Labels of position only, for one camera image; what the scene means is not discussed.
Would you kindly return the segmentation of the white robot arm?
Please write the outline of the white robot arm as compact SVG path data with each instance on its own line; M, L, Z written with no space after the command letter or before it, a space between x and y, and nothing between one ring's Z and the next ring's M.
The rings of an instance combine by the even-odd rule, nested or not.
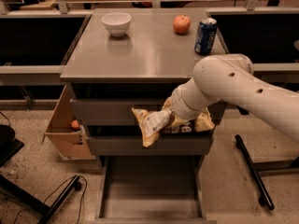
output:
M171 108L179 118L195 119L219 101L237 105L299 142L299 95L253 75L242 54L211 55L193 68L192 78L175 88Z

